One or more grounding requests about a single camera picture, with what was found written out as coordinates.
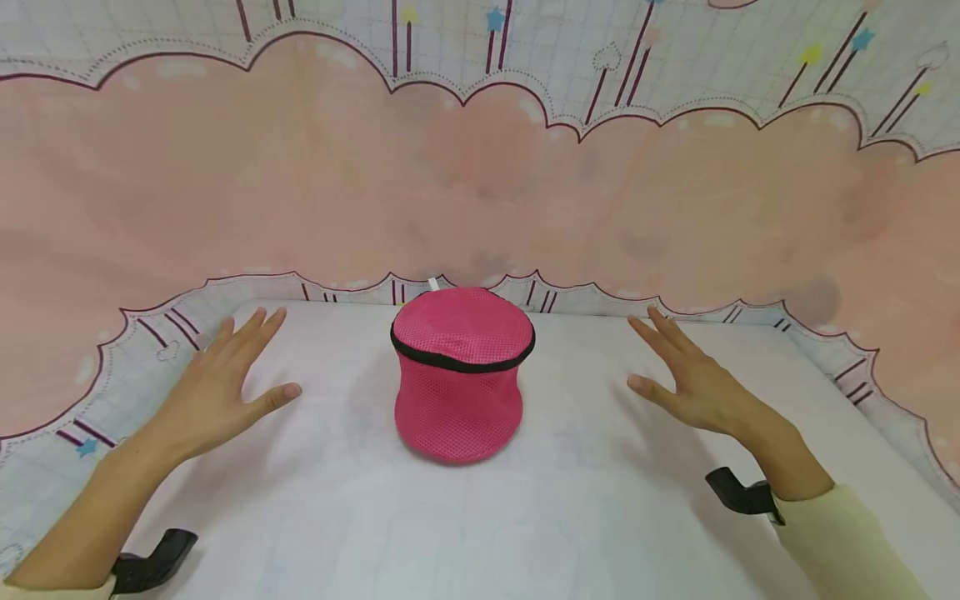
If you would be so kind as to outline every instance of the black plastic holder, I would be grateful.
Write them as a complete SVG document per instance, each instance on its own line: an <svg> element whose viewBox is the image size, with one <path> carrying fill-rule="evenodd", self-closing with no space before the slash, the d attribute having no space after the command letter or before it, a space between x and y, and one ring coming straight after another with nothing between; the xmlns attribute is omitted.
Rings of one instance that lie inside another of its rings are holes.
<svg viewBox="0 0 960 600"><path fill-rule="evenodd" d="M116 576L113 593L139 593L167 583L177 574L197 539L197 534L193 532L168 529L147 558L121 554L113 564L113 574Z"/></svg>
<svg viewBox="0 0 960 600"><path fill-rule="evenodd" d="M742 515L768 515L778 525L785 525L773 492L766 480L757 481L749 488L743 487L733 471L720 467L707 474L707 483L724 506Z"/></svg>

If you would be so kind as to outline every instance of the white tabletop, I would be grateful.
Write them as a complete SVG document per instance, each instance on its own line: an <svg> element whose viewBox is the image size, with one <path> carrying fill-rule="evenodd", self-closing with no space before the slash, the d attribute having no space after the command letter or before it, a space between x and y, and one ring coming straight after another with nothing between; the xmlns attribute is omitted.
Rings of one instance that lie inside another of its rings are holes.
<svg viewBox="0 0 960 600"><path fill-rule="evenodd" d="M129 549L149 554L169 527L200 535L159 597L814 597L767 520L728 511L704 481L720 466L761 479L750 455L626 388L630 372L672 379L624 320L530 315L537 347L520 367L516 436L486 463L449 468L396 434L397 308L260 302L282 304L287 322L245 396L286 381L304 394L157 492ZM960 517L786 336L683 327L800 427L933 598L955 597Z"/></svg>

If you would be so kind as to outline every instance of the mesh laundry bag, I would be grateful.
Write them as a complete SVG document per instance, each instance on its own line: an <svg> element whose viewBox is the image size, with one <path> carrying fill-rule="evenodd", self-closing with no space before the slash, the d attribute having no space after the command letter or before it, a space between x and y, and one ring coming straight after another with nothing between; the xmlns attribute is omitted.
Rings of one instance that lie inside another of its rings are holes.
<svg viewBox="0 0 960 600"><path fill-rule="evenodd" d="M513 437L523 415L516 374L536 341L522 310L483 288L428 292L400 309L390 337L396 430L408 446L465 464Z"/></svg>

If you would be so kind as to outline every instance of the cream sleeve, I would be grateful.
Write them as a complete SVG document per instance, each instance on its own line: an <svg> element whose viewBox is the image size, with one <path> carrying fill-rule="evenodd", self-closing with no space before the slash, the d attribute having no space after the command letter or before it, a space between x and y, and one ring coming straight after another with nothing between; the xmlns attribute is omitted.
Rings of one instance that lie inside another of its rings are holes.
<svg viewBox="0 0 960 600"><path fill-rule="evenodd" d="M110 575L98 589L57 589L28 591L0 584L0 600L108 600L113 593L115 578Z"/></svg>
<svg viewBox="0 0 960 600"><path fill-rule="evenodd" d="M879 521L847 486L802 502L776 498L780 543L823 600L928 600Z"/></svg>

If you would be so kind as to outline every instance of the blue star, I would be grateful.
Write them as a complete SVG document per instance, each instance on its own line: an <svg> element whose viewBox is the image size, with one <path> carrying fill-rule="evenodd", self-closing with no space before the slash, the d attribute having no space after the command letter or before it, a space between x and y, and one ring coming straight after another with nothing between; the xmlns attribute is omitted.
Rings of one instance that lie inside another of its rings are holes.
<svg viewBox="0 0 960 600"><path fill-rule="evenodd" d="M77 452L80 453L80 458L83 458L87 454L93 454L97 451L97 441L92 438L87 438L84 442L77 446Z"/></svg>
<svg viewBox="0 0 960 600"><path fill-rule="evenodd" d="M865 28L853 39L853 50L866 50L867 46L870 45L870 40L873 39L875 35L874 32L870 31L869 27Z"/></svg>
<svg viewBox="0 0 960 600"><path fill-rule="evenodd" d="M487 13L487 31L503 31L503 15L500 14L500 7L493 7L493 10Z"/></svg>

